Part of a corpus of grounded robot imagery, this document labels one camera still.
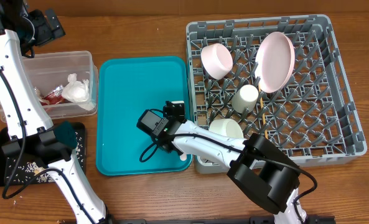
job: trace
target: teal tray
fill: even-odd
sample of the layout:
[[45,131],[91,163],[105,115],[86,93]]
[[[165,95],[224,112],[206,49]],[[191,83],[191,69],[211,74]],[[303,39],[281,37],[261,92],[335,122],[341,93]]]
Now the teal tray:
[[139,157],[152,141],[136,127],[144,110],[162,109],[167,100],[184,100],[189,118],[183,60],[178,57],[109,60],[101,66],[98,96],[96,166],[102,174],[151,174],[188,168],[192,155],[181,161],[176,152],[166,153],[162,149],[141,163]]

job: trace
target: wire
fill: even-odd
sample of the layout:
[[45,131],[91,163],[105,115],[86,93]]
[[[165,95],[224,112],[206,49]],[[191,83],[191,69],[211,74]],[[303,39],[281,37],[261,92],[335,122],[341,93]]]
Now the wire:
[[26,19],[26,20],[28,20],[28,22],[31,24],[31,26],[32,26],[32,30],[34,31],[33,32],[33,34],[32,34],[32,37],[30,38],[30,41],[29,42],[31,42],[32,40],[34,40],[35,38],[35,26],[34,26],[34,24],[28,19],[28,18],[26,18],[25,16],[23,16],[23,18],[24,19]]
[[44,174],[46,172],[49,172],[49,171],[54,171],[54,172],[58,173],[59,175],[61,175],[63,177],[65,183],[68,185],[68,188],[71,191],[72,196],[74,197],[76,203],[78,204],[79,209],[84,212],[84,214],[89,219],[89,221],[91,222],[91,224],[95,224],[95,222],[93,221],[93,219],[91,218],[91,216],[89,215],[89,213],[83,207],[83,204],[80,203],[79,198],[77,197],[77,195],[76,195],[75,191],[73,190],[73,187],[72,187],[71,183],[68,181],[67,177],[64,175],[64,173],[61,170],[58,170],[56,168],[48,168],[46,170],[43,170],[43,171],[39,172],[37,175],[35,175],[33,178],[31,178],[28,182],[26,182],[26,184],[23,185],[20,189],[18,189],[17,191],[15,191],[14,193],[12,193],[10,195],[6,195],[7,194],[7,191],[9,190],[9,187],[11,185],[11,181],[13,180],[13,177],[14,177],[14,175],[17,172],[18,165],[21,163],[22,155],[24,154],[24,151],[25,151],[27,131],[26,131],[26,128],[25,128],[25,125],[26,124],[24,122],[24,119],[22,118],[21,111],[20,111],[20,109],[18,107],[18,103],[17,103],[16,97],[14,96],[14,93],[12,92],[11,86],[10,86],[9,82],[7,81],[6,77],[4,76],[2,69],[0,69],[0,77],[2,78],[2,81],[5,84],[5,86],[7,88],[7,91],[9,92],[9,95],[11,97],[11,101],[12,101],[12,103],[14,105],[14,109],[16,110],[17,117],[18,117],[18,120],[20,122],[21,130],[22,130],[21,151],[20,151],[20,154],[18,156],[17,163],[14,166],[9,179],[6,182],[6,185],[4,186],[3,193],[2,193],[2,198],[4,198],[4,199],[13,198],[17,194],[21,193],[26,187],[28,187],[28,185],[30,185],[40,175],[42,175],[42,174]]
[[144,151],[141,153],[141,155],[140,155],[140,162],[147,162],[149,159],[151,159],[151,157],[155,154],[155,152],[157,152],[158,148],[159,148],[159,145],[158,145],[158,144],[156,144],[156,145],[155,145],[155,148],[154,148],[154,150],[153,150],[153,152],[152,152],[152,153],[151,153],[147,158],[145,158],[145,159],[143,159],[143,157],[144,157],[144,155],[148,152],[148,150],[150,150],[150,148],[147,148],[146,150],[144,150]]
[[166,117],[166,113],[163,112],[163,111],[161,111],[161,110],[159,110],[159,109],[150,109],[149,111],[157,111],[157,112],[160,112],[160,113],[162,113]]
[[22,130],[22,144],[21,144],[21,151],[20,151],[20,154],[18,156],[18,159],[17,159],[17,163],[16,165],[14,166],[13,170],[12,170],[12,173],[9,177],[9,179],[7,180],[6,182],[6,185],[4,186],[4,190],[3,190],[3,193],[2,193],[2,197],[4,199],[9,199],[9,198],[12,198],[14,197],[15,193],[11,194],[11,195],[7,195],[7,190],[9,189],[10,187],[10,184],[11,184],[11,181],[12,181],[12,177],[16,174],[17,172],[17,168],[18,168],[18,165],[22,159],[22,155],[24,154],[24,149],[25,149],[25,146],[26,146],[26,137],[27,137],[27,130],[25,128],[25,122],[24,122],[24,119],[22,118],[22,115],[21,115],[21,111],[18,107],[18,103],[17,103],[17,100],[16,100],[16,97],[14,96],[14,93],[12,92],[11,90],[11,86],[9,84],[9,82],[7,81],[6,77],[4,76],[3,74],[3,71],[0,69],[0,77],[2,78],[2,81],[3,83],[5,84],[6,86],[6,89],[7,91],[9,92],[9,95],[11,97],[11,101],[12,101],[12,104],[14,105],[14,109],[16,110],[16,113],[17,113],[17,117],[18,117],[18,120],[19,120],[19,123],[20,123],[20,126],[21,126],[21,130]]
[[[188,137],[194,137],[194,138],[202,138],[202,139],[205,139],[205,140],[208,140],[212,143],[215,143],[216,145],[218,146],[221,146],[221,147],[224,147],[224,148],[227,148],[228,150],[231,150],[231,151],[234,151],[234,152],[238,152],[240,154],[244,154],[245,152],[240,150],[240,149],[236,149],[232,146],[227,146],[221,142],[218,142],[212,138],[209,138],[209,137],[206,137],[206,136],[202,136],[202,135],[199,135],[199,134],[194,134],[194,133],[182,133],[182,134],[173,134],[173,135],[170,135],[170,136],[167,136],[165,138],[162,138],[162,139],[158,139],[157,141],[154,141],[153,140],[153,143],[150,144],[145,150],[144,152],[142,153],[142,156],[145,154],[145,152],[147,152],[148,150],[150,150],[151,147],[153,147],[154,145],[156,145],[157,147],[161,144],[161,143],[164,143],[166,141],[170,141],[170,140],[173,140],[174,138],[176,137],[184,137],[184,136],[188,136]],[[316,188],[317,188],[317,180],[308,172],[298,168],[298,167],[294,167],[294,166],[291,166],[291,165],[288,165],[288,164],[285,164],[285,163],[282,163],[282,162],[278,162],[278,161],[274,161],[274,160],[271,160],[271,159],[267,159],[267,158],[264,158],[264,157],[261,157],[261,156],[257,156],[257,155],[253,155],[253,154],[247,154],[247,156],[250,156],[252,157],[253,159],[257,159],[257,160],[260,160],[260,161],[265,161],[265,162],[269,162],[269,163],[272,163],[272,164],[276,164],[276,165],[280,165],[280,166],[284,166],[284,167],[287,167],[287,168],[290,168],[292,170],[294,170],[295,172],[298,172],[300,174],[304,174],[305,176],[307,176],[308,178],[310,178],[311,181],[313,181],[313,187],[311,187],[309,190],[306,190],[305,192],[299,194],[294,200],[293,200],[293,204],[294,204],[294,208],[295,208],[295,212],[296,212],[296,215],[300,221],[301,224],[304,224],[303,222],[303,219],[301,217],[301,215],[299,214],[299,211],[297,209],[297,205],[298,205],[298,201],[300,198],[302,198],[303,196],[313,192]]]

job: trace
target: clear plastic container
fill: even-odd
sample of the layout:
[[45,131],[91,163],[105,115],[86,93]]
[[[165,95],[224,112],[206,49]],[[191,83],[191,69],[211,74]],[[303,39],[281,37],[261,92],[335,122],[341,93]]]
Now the clear plastic container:
[[[71,103],[65,100],[65,103],[43,106],[52,119],[89,116],[97,113],[98,70],[93,64],[90,52],[38,54],[35,55],[35,58],[24,58],[22,61],[32,86],[36,86],[44,96],[59,85],[66,86],[69,74],[76,73],[78,81],[89,79],[89,95],[91,97],[86,102]],[[85,110],[80,106],[89,103],[95,105],[92,110]],[[1,120],[6,122],[1,105],[0,116]]]

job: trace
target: red object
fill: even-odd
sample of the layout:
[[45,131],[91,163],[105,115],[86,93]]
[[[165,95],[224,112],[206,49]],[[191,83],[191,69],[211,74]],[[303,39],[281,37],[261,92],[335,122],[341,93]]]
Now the red object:
[[[49,105],[56,105],[64,101],[64,98],[62,97],[61,93],[64,87],[62,85],[55,88],[53,91],[51,91],[47,96],[43,97],[44,100],[47,100],[50,102]],[[40,102],[42,106],[48,105],[47,103]]]

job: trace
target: pink bowl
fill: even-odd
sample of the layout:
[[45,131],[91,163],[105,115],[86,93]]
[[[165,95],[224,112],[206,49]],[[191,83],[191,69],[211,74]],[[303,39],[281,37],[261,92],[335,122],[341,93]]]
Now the pink bowl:
[[288,82],[295,64],[291,40],[280,32],[269,34],[261,43],[256,60],[255,75],[260,77],[260,89],[266,93],[280,90]]
[[233,58],[223,44],[206,46],[201,51],[204,69],[214,79],[222,79],[233,68]]

